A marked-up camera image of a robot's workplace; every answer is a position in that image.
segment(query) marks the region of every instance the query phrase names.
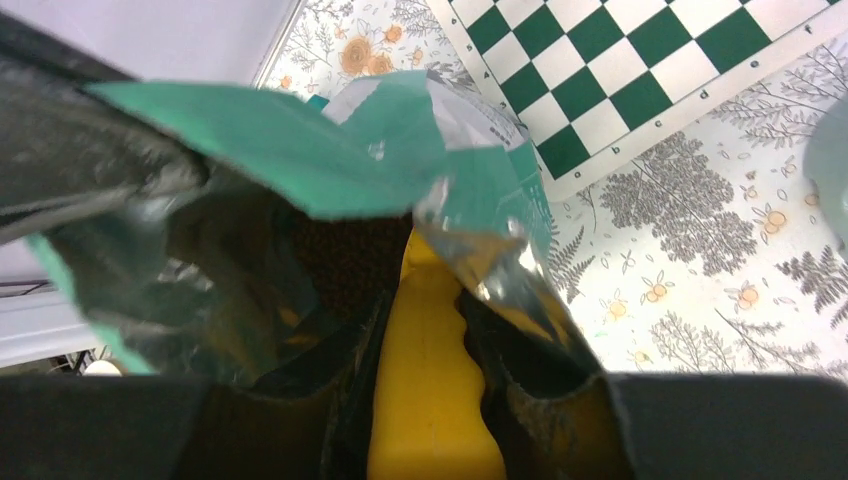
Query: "floral tablecloth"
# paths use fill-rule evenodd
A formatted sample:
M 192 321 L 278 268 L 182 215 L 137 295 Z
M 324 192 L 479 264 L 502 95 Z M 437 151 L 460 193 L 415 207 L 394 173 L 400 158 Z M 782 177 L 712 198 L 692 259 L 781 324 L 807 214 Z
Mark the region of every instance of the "floral tablecloth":
M 474 88 L 425 0 L 309 0 L 264 87 L 416 68 Z M 848 379 L 848 264 L 802 175 L 847 93 L 844 35 L 551 205 L 552 274 L 607 369 Z

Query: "green square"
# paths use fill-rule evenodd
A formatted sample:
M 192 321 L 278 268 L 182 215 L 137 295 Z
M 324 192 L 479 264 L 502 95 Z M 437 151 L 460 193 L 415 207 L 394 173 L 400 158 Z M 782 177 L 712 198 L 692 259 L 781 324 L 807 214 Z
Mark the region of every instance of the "green square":
M 595 76 L 588 67 L 583 67 L 568 77 L 551 90 L 551 93 L 565 116 L 571 121 L 607 98 L 604 89 L 595 80 Z
M 536 146 L 539 156 L 554 180 L 565 175 L 589 158 L 589 152 L 571 125 Z
M 622 38 L 624 33 L 603 7 L 592 12 L 568 32 L 568 39 L 587 63 Z
M 671 106 L 671 100 L 651 72 L 615 92 L 610 101 L 630 130 L 642 125 Z
M 552 43 L 565 35 L 547 5 L 542 5 L 530 14 L 526 20 L 515 27 L 513 33 L 530 58 L 544 52 Z
M 486 53 L 496 43 L 509 33 L 509 25 L 506 24 L 503 15 L 496 7 L 486 11 L 476 22 L 468 27 L 468 36 L 480 54 Z
M 670 8 L 664 8 L 627 36 L 648 68 L 686 45 L 692 36 Z
M 719 73 L 739 65 L 771 43 L 768 35 L 744 8 L 701 34 L 697 41 Z
M 515 75 L 501 84 L 509 104 L 515 113 L 521 113 L 536 100 L 548 93 L 548 86 L 532 63 L 528 63 Z

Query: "green and white chessboard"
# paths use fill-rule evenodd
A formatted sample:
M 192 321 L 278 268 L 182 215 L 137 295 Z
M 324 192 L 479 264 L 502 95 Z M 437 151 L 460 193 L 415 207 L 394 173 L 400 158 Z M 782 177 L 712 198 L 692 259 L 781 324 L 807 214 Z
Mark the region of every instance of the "green and white chessboard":
M 563 200 L 848 29 L 839 0 L 427 0 Z

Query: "yellow plastic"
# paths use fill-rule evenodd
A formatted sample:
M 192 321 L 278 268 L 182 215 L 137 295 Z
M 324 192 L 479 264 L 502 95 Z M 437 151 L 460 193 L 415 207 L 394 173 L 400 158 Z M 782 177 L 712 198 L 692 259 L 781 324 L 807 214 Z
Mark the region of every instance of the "yellow plastic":
M 369 480 L 506 478 L 480 413 L 483 373 L 463 345 L 460 290 L 413 232 L 380 353 Z

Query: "gray leaf print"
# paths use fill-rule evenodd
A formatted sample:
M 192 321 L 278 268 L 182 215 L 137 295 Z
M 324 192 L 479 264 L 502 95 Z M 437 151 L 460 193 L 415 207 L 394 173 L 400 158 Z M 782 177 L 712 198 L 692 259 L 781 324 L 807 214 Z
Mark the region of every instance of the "gray leaf print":
M 784 328 L 780 322 L 753 324 L 727 318 L 718 310 L 715 312 L 735 335 L 731 344 L 725 343 L 718 330 L 706 326 L 699 330 L 676 313 L 667 312 L 651 327 L 651 336 L 660 355 L 675 363 L 677 370 L 682 372 L 733 372 L 737 369 L 737 359 L 742 356 L 757 370 L 777 366 L 796 374 L 836 378 L 848 375 L 848 362 L 844 360 L 819 364 L 820 351 L 812 342 L 800 347 L 775 343 L 773 338 Z
M 559 234 L 558 227 L 554 222 L 552 225 L 554 236 Z M 562 247 L 558 241 L 551 244 L 551 251 L 548 255 L 548 264 L 551 270 L 554 286 L 558 291 L 565 290 L 565 301 L 571 303 L 574 297 L 580 293 L 577 289 L 580 283 L 580 277 L 595 260 L 595 256 L 584 259 L 580 262 L 575 262 L 575 256 L 580 249 L 580 242 L 583 241 L 583 227 L 580 227 L 580 232 L 568 245 Z
M 663 358 L 677 364 L 683 372 L 725 372 L 736 368 L 733 350 L 724 344 L 715 330 L 684 322 L 668 312 L 651 327 L 651 337 Z
M 704 275 L 733 273 L 756 252 L 754 225 L 724 207 L 730 182 L 707 168 L 699 140 L 677 132 L 633 160 L 630 173 L 609 176 L 601 206 L 618 228 L 650 226 L 669 260 L 700 257 Z
M 804 252 L 800 259 L 793 258 L 775 267 L 792 280 L 800 281 L 801 293 L 816 297 L 813 303 L 816 313 L 841 304 L 831 318 L 832 328 L 848 318 L 848 264 L 836 257 L 830 245 L 824 247 L 818 260 L 810 252 Z
M 392 20 L 403 25 L 410 37 L 420 38 L 442 30 L 439 21 L 436 20 L 436 16 L 433 15 L 425 0 L 397 0 L 392 12 Z
M 353 1 L 340 2 L 338 0 L 309 0 L 303 9 L 312 13 L 316 22 L 321 22 L 321 16 L 326 15 L 338 21 L 342 17 L 349 17 L 353 13 Z
M 771 340 L 784 325 L 781 322 L 751 324 L 738 318 L 727 318 L 718 310 L 716 314 L 732 328 L 739 338 L 733 342 L 740 353 L 747 356 L 758 370 L 779 365 L 796 374 L 819 374 L 841 377 L 848 373 L 844 361 L 832 362 L 826 366 L 816 363 L 819 359 L 819 347 L 807 342 L 800 347 L 778 345 Z
M 326 24 L 321 24 L 317 32 L 318 42 L 321 45 L 321 50 L 329 55 L 333 51 L 333 36 L 330 33 L 330 27 Z
M 319 29 L 317 34 L 318 45 L 313 45 L 316 35 L 309 29 L 306 22 L 298 22 L 286 42 L 289 60 L 307 73 L 314 70 L 315 64 L 318 62 L 330 65 L 329 52 L 332 48 L 330 48 L 330 44 L 326 43 L 330 39 L 325 38 L 328 35 L 328 31 Z M 319 48 L 323 55 L 317 53 Z
M 757 82 L 711 112 L 744 131 L 752 146 L 792 147 L 807 141 L 827 103 L 848 93 L 848 44 L 820 45 L 801 57 L 783 80 Z
M 594 188 L 595 185 L 596 184 L 593 183 L 588 187 L 584 188 L 583 190 L 577 192 L 577 198 L 580 199 L 580 203 L 582 203 L 583 205 L 588 205 L 592 209 L 593 233 L 598 231 L 598 214 L 595 211 L 595 200 L 592 198 L 592 188 Z

